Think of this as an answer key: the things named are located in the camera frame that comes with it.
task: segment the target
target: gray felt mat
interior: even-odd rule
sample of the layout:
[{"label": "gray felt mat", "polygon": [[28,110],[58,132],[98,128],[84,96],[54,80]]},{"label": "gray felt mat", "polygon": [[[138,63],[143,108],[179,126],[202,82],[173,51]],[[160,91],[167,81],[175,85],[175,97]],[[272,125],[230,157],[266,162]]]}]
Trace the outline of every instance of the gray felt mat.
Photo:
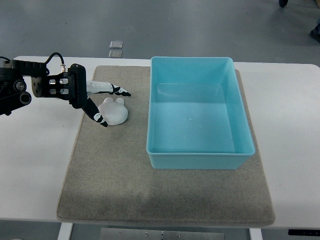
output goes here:
[{"label": "gray felt mat", "polygon": [[[241,77],[237,78],[244,96]],[[94,81],[128,90],[126,122],[104,128],[83,117],[57,207],[62,222],[117,226],[261,227],[275,214],[256,154],[237,170],[153,169],[146,152],[150,68],[98,66]],[[97,105],[108,94],[92,97]]]}]

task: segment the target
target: stuffed animal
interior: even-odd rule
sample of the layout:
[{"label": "stuffed animal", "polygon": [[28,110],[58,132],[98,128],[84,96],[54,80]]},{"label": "stuffed animal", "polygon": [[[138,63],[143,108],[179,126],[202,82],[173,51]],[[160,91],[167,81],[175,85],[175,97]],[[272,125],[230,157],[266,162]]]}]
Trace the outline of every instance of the stuffed animal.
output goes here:
[{"label": "stuffed animal", "polygon": [[119,125],[128,118],[128,109],[125,107],[125,101],[119,97],[114,101],[107,97],[101,105],[98,106],[99,112],[108,125]]}]

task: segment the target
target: gray floor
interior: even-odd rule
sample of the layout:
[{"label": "gray floor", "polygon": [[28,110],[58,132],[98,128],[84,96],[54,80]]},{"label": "gray floor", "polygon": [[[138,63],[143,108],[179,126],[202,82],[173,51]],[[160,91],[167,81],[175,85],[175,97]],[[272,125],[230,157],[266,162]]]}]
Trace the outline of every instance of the gray floor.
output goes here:
[{"label": "gray floor", "polygon": [[[106,58],[110,42],[121,40],[127,59],[231,57],[320,67],[320,43],[309,37],[319,18],[315,0],[289,0],[285,8],[278,0],[2,0],[0,55]],[[0,233],[15,227],[1,222]]]}]

